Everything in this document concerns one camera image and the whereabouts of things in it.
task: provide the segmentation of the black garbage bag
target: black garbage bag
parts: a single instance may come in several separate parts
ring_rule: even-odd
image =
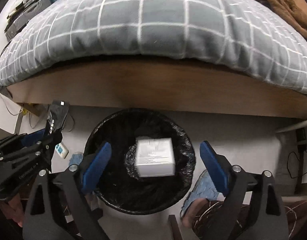
[[[135,164],[136,140],[171,138],[175,155],[174,176],[139,178]],[[85,155],[103,141],[111,144],[111,159],[95,193],[106,205],[127,214],[148,215],[171,207],[191,186],[196,158],[185,131],[166,116],[131,108],[110,115],[91,133]]]

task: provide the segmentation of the blue gripper pad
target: blue gripper pad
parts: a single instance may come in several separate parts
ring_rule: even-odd
[[[111,145],[106,142],[100,151],[96,154],[96,157],[89,165],[82,177],[81,192],[84,194],[92,192],[106,168],[111,158]]]
[[[229,192],[228,176],[222,169],[216,156],[217,154],[207,141],[204,141],[200,144],[200,157],[206,166],[212,182],[215,185],[217,191],[226,196]]]
[[[42,139],[45,129],[25,135],[20,141],[22,146],[30,147]]]

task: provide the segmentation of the white box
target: white box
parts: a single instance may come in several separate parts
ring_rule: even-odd
[[[138,140],[135,166],[139,177],[175,175],[175,156],[171,138]]]

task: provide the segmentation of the wooden bed frame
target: wooden bed frame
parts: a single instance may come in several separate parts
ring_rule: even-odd
[[[16,103],[145,107],[307,119],[307,96],[198,60],[111,56],[50,68],[7,88]]]

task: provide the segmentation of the white floor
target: white floor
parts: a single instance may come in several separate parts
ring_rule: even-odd
[[[96,108],[71,106],[70,113],[76,121],[72,132],[63,133],[63,142],[69,149],[66,159],[54,155],[53,172],[63,171],[68,167],[74,152],[83,152],[85,143],[94,127],[106,116],[118,111],[115,108]],[[276,177],[277,184],[293,185],[295,180],[289,178],[286,162],[288,153],[297,151],[293,132],[275,134],[280,127],[295,123],[295,119],[261,116],[242,116],[225,114],[201,114],[188,112],[162,111],[173,119],[188,134],[196,151],[196,168],[192,187],[205,169],[199,157],[199,144],[208,140],[218,154],[225,155],[231,164],[239,164],[246,171],[261,173],[270,170]],[[38,121],[34,116],[31,124]],[[45,118],[34,130],[42,129]],[[68,118],[65,131],[72,126]],[[23,118],[21,133],[31,133],[28,116]],[[291,158],[292,171],[297,172],[295,158]],[[132,216],[117,212],[105,205],[104,217],[100,224],[112,240],[134,239],[170,239],[167,218],[175,214],[179,220],[183,200],[165,211],[148,216]],[[197,239],[191,230],[181,227],[184,240]]]

